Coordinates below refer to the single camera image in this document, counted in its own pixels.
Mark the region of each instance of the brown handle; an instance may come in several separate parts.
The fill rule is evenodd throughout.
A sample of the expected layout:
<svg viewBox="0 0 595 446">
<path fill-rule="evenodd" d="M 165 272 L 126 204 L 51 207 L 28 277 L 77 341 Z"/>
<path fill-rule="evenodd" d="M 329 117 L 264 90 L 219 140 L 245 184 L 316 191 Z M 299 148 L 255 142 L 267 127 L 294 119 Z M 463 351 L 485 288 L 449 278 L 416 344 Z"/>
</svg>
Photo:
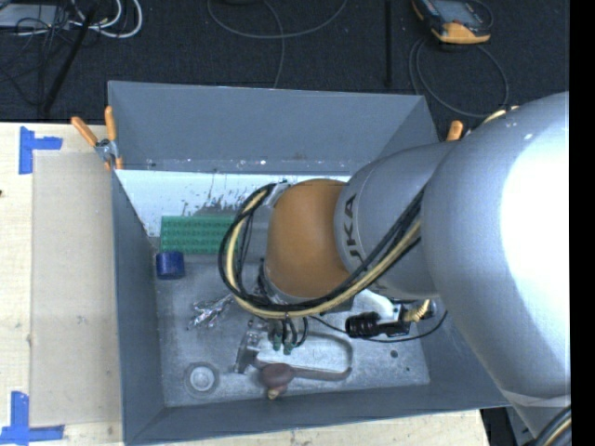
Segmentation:
<svg viewBox="0 0 595 446">
<path fill-rule="evenodd" d="M 74 116 L 73 118 L 71 118 L 71 124 L 74 125 L 74 127 L 76 127 L 76 130 L 79 131 L 81 136 L 83 136 L 83 138 L 88 142 L 88 144 L 91 147 L 95 147 L 97 145 L 97 137 L 95 136 L 95 134 L 93 134 L 89 126 L 85 124 L 83 119 Z"/>
<path fill-rule="evenodd" d="M 463 135 L 463 123 L 460 121 L 453 121 L 450 124 L 446 140 L 459 140 Z"/>
<path fill-rule="evenodd" d="M 117 137 L 117 131 L 115 128 L 115 119 L 113 119 L 113 109 L 112 106 L 107 106 L 104 112 L 105 116 L 105 125 L 108 128 L 108 139 L 115 140 Z"/>
</svg>

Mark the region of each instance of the black carpet floor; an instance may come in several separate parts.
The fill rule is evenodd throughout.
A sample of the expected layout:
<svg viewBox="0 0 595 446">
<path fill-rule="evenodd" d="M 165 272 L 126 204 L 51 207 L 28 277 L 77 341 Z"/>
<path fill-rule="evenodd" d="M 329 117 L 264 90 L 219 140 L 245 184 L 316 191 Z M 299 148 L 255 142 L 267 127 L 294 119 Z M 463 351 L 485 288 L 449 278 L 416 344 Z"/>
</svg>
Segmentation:
<svg viewBox="0 0 595 446">
<path fill-rule="evenodd" d="M 75 1 L 87 11 L 94 0 Z M 130 0 L 123 1 L 127 32 L 138 15 Z M 0 32 L 0 120 L 67 122 L 79 115 L 101 123 L 107 82 L 120 80 L 420 92 L 444 135 L 453 119 L 474 127 L 503 106 L 569 89 L 570 0 L 479 1 L 492 14 L 491 39 L 482 49 L 452 52 L 430 37 L 411 0 L 390 0 L 390 51 L 386 0 L 262 0 L 247 5 L 139 0 L 139 33 L 115 39 L 89 32 L 57 93 L 52 87 L 56 89 L 80 27 L 55 26 L 34 36 L 5 28 Z M 72 5 L 66 10 L 73 11 Z M 98 17 L 114 11 L 113 0 L 102 0 Z M 276 37 L 281 29 L 285 38 Z M 48 100 L 53 94 L 55 99 Z"/>
</svg>

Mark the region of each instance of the black device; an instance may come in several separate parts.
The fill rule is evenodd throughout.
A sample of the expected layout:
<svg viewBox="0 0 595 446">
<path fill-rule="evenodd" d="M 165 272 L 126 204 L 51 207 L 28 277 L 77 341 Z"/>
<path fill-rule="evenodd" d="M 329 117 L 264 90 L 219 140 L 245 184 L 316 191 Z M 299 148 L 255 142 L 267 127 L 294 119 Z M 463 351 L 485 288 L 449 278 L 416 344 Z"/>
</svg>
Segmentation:
<svg viewBox="0 0 595 446">
<path fill-rule="evenodd" d="M 488 21 L 477 7 L 488 13 L 476 0 L 412 0 L 417 16 L 441 42 L 454 45 L 484 43 L 490 39 L 491 15 Z"/>
</svg>

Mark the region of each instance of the blue corner marker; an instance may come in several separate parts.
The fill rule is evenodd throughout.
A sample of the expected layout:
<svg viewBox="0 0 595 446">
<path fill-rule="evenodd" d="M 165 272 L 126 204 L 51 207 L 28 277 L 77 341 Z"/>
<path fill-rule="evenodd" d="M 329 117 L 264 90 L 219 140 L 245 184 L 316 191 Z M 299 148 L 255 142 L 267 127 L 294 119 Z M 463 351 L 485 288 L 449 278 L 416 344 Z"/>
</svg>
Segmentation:
<svg viewBox="0 0 595 446">
<path fill-rule="evenodd" d="M 33 151 L 59 151 L 61 138 L 35 138 L 35 133 L 27 127 L 20 128 L 19 174 L 33 172 Z"/>
<path fill-rule="evenodd" d="M 19 391 L 10 394 L 10 426 L 3 426 L 0 444 L 28 446 L 30 441 L 62 439 L 64 426 L 29 428 L 29 397 Z"/>
</svg>

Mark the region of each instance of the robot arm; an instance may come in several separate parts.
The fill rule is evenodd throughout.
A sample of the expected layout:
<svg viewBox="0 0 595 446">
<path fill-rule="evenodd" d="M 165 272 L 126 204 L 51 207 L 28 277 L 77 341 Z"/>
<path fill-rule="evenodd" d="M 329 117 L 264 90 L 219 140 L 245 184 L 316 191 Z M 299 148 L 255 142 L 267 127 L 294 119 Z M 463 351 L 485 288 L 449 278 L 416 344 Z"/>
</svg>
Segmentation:
<svg viewBox="0 0 595 446">
<path fill-rule="evenodd" d="M 233 275 L 233 248 L 220 270 L 238 303 L 266 319 L 341 308 L 363 289 L 419 300 L 408 321 L 440 300 L 537 437 L 571 403 L 568 173 L 561 93 L 459 141 L 374 161 L 347 184 L 285 190 L 262 270 L 270 303 L 259 304 Z M 271 191 L 247 201 L 222 251 Z M 570 432 L 565 421 L 557 435 Z"/>
</svg>

